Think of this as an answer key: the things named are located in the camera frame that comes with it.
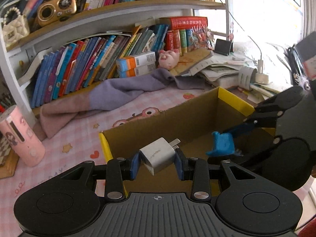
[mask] ribbed black surface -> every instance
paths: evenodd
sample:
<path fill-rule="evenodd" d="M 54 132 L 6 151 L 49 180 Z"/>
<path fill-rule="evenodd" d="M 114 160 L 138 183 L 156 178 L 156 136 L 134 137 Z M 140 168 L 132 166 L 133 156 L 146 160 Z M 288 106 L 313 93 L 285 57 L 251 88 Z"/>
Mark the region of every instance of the ribbed black surface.
<path fill-rule="evenodd" d="M 245 236 L 248 235 L 236 232 L 223 224 L 209 205 L 192 202 L 184 193 L 132 193 L 124 202 L 105 206 L 100 217 L 92 225 L 68 237 Z M 294 233 L 280 235 L 295 236 Z"/>

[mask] white quilted handbag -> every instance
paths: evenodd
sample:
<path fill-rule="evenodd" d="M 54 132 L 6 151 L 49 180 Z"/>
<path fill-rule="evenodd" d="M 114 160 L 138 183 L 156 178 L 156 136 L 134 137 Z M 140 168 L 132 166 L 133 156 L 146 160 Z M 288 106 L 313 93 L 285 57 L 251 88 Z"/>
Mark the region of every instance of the white quilted handbag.
<path fill-rule="evenodd" d="M 6 18 L 8 17 L 8 14 L 12 11 L 15 12 L 18 15 L 18 17 L 7 24 Z M 30 34 L 27 19 L 26 17 L 21 15 L 18 8 L 10 8 L 5 14 L 4 18 L 5 19 L 3 22 L 4 26 L 2 28 L 2 33 L 6 47 L 13 45 L 23 37 L 26 37 Z"/>

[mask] pink cylindrical container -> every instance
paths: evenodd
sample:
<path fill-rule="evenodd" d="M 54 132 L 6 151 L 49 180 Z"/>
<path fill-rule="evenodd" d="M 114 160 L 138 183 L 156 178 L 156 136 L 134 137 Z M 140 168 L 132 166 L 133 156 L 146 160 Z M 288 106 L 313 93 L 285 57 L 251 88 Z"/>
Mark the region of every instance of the pink cylindrical container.
<path fill-rule="evenodd" d="M 18 106 L 0 116 L 0 131 L 27 166 L 35 166 L 44 157 L 45 147 L 27 124 Z"/>

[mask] pink pig plush toy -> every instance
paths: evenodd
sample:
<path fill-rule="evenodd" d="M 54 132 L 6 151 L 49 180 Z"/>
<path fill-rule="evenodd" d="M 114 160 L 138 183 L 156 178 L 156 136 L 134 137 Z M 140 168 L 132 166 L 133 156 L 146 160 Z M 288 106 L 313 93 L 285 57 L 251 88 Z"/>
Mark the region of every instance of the pink pig plush toy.
<path fill-rule="evenodd" d="M 159 51 L 159 67 L 167 70 L 173 69 L 179 62 L 180 52 L 178 49 L 172 51 Z"/>

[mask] pink checkered bedsheet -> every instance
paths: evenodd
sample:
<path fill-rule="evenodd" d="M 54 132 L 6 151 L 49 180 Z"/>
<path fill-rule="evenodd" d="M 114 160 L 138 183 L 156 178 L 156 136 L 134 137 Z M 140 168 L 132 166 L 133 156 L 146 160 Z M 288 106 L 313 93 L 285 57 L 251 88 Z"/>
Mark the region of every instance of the pink checkered bedsheet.
<path fill-rule="evenodd" d="M 30 188 L 86 160 L 104 164 L 98 133 L 110 129 L 118 120 L 137 115 L 149 107 L 167 110 L 198 96 L 203 90 L 179 90 L 168 87 L 146 92 L 134 101 L 92 117 L 73 120 L 52 139 L 45 140 L 46 154 L 42 162 L 31 168 L 19 160 L 15 175 L 0 180 L 0 237 L 16 237 L 21 229 L 13 214 L 16 199 Z M 98 181 L 96 193 L 104 195 L 104 181 Z"/>

